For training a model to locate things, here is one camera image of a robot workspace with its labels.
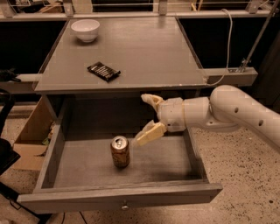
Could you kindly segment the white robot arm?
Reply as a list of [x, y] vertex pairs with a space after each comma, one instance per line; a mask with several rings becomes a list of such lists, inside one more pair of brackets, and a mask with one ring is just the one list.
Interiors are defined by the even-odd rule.
[[209, 97], [187, 100], [165, 100], [154, 94], [142, 94], [141, 98], [154, 108], [158, 121], [150, 121], [144, 126], [132, 141], [135, 146], [154, 141], [167, 131], [179, 132], [199, 127], [230, 132], [243, 126], [280, 151], [280, 115], [237, 87], [218, 86]]

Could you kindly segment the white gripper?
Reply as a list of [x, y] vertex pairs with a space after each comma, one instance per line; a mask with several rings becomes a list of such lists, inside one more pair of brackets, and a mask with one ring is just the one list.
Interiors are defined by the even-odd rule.
[[142, 94], [142, 100], [157, 112], [160, 122], [150, 121], [132, 140], [134, 147], [143, 146], [162, 137], [165, 132], [179, 132], [186, 129], [185, 111], [181, 98], [164, 100], [155, 94]]

